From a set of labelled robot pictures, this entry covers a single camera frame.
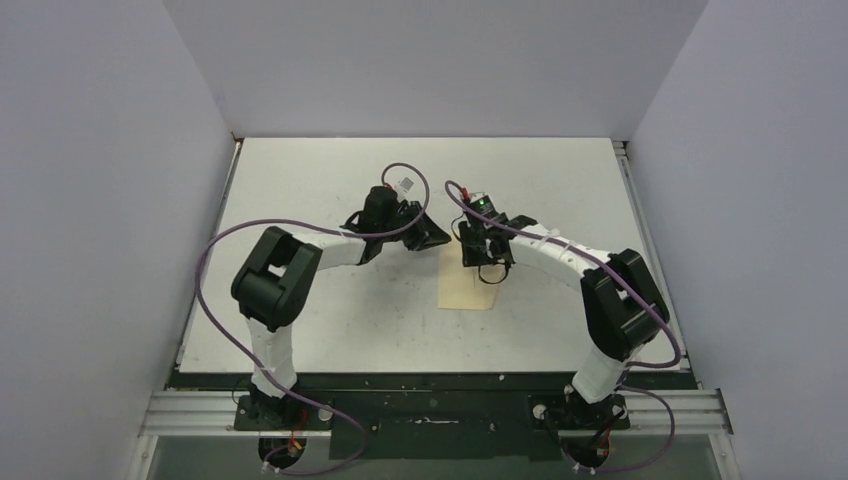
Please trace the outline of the cream paper envelope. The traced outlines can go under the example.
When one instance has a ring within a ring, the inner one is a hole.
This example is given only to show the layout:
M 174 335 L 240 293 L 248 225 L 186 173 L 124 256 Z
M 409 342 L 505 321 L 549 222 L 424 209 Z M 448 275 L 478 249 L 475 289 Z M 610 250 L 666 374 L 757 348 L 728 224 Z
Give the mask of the cream paper envelope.
M 491 310 L 498 293 L 496 285 L 483 283 L 475 267 L 462 264 L 457 242 L 439 248 L 437 305 L 442 310 Z

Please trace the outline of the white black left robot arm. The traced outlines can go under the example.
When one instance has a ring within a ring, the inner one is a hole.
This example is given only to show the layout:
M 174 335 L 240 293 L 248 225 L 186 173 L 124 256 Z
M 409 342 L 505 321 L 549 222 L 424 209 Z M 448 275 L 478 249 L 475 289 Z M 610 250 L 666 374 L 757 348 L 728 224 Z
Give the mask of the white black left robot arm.
M 303 418 L 307 406 L 293 398 L 297 373 L 292 325 L 303 311 L 316 274 L 360 266 L 400 242 L 423 251 L 450 242 L 450 235 L 418 201 L 389 186 L 370 189 L 363 207 L 343 224 L 342 234 L 294 234 L 269 227 L 260 236 L 231 285 L 245 317 L 256 359 L 249 387 L 249 417 L 282 431 Z

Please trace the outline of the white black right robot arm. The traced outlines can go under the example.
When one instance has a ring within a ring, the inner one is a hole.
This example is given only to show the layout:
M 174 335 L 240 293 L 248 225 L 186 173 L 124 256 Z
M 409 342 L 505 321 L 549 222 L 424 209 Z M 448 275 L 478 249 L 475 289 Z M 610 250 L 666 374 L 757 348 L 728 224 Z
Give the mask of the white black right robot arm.
M 587 248 L 524 215 L 501 228 L 468 215 L 457 238 L 466 267 L 527 266 L 580 293 L 590 347 L 564 389 L 563 415 L 584 429 L 620 419 L 617 388 L 644 346 L 669 330 L 667 306 L 642 256 Z

